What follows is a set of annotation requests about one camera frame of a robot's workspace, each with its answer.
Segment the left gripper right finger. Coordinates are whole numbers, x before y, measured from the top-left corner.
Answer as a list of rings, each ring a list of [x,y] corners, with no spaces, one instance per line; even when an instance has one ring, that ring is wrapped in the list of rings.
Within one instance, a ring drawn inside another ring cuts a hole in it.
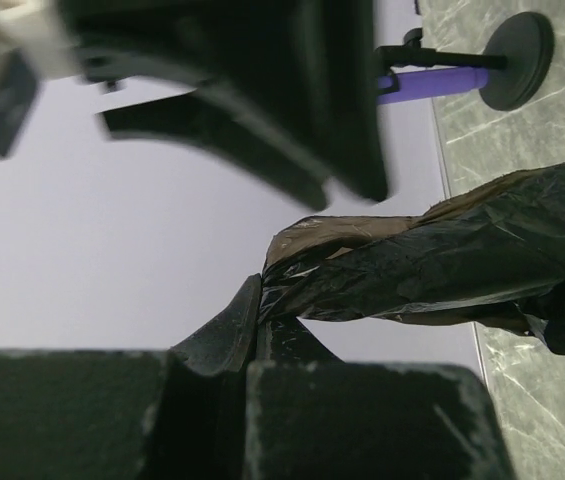
[[[347,363],[297,319],[260,325],[248,479],[512,479],[491,397],[450,364]]]

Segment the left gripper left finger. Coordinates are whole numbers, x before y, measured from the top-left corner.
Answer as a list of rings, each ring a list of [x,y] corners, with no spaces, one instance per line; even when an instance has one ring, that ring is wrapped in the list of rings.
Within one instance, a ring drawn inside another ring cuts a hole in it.
[[[167,350],[0,349],[0,479],[237,479],[262,292]]]

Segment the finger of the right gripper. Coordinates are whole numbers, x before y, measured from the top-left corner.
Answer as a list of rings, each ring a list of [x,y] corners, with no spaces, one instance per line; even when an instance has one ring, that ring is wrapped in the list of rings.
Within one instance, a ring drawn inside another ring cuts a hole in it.
[[[106,110],[101,117],[114,140],[161,140],[205,150],[308,209],[321,211],[328,205],[321,183],[307,169],[190,94]]]
[[[322,187],[389,196],[371,2],[65,1],[61,18],[89,82],[186,85]]]

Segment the black trash bag roll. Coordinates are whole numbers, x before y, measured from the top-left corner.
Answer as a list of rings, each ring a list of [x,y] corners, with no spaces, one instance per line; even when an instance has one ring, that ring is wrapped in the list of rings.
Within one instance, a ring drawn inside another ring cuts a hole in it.
[[[267,252],[261,315],[478,322],[565,355],[565,162],[519,170],[420,216],[311,216]]]

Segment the purple microphone on stand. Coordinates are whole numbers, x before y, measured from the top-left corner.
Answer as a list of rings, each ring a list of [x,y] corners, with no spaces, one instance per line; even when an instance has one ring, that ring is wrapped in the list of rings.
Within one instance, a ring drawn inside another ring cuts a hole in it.
[[[525,11],[505,20],[481,54],[441,52],[421,44],[412,29],[401,45],[377,49],[382,74],[378,102],[391,104],[478,91],[491,109],[509,112],[526,104],[551,66],[555,34],[550,19]]]

